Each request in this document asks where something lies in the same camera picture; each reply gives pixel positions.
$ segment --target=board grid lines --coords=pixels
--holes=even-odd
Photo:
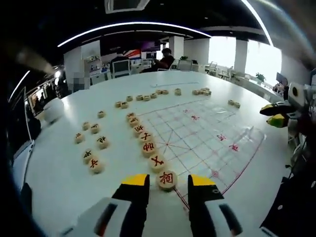
[[[238,116],[233,109],[208,99],[138,117],[153,133],[159,153],[172,164],[169,169],[178,175],[175,193],[186,208],[187,178],[182,176],[194,173],[211,178],[224,194],[248,167],[264,140],[264,133],[258,129],[234,126]]]

